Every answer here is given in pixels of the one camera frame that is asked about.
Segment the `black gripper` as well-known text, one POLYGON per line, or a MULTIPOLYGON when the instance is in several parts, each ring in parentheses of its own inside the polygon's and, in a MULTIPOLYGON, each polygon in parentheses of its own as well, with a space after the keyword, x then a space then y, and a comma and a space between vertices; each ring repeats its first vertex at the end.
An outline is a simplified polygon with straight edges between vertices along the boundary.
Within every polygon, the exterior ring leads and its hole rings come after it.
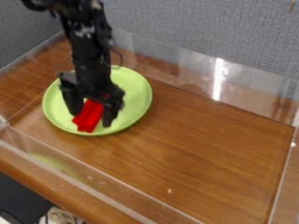
POLYGON ((70 113, 75 116, 83 109, 85 99, 89 98, 105 104, 102 122, 107 128, 118 118, 119 110, 125 107, 126 91, 114 84, 111 89, 85 87, 78 82, 75 72, 59 72, 60 92, 70 113))

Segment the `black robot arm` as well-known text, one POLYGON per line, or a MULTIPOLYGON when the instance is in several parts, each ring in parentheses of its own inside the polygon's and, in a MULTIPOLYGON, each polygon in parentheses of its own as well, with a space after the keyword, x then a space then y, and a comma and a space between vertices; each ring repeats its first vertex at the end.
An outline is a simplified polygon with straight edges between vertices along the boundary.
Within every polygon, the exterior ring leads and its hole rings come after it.
POLYGON ((102 122, 109 127, 125 106, 126 91, 111 79, 114 47, 102 0, 20 0, 31 11, 48 11, 60 19, 70 41, 75 71, 60 72, 60 92, 70 113, 78 116, 85 101, 103 106, 102 122))

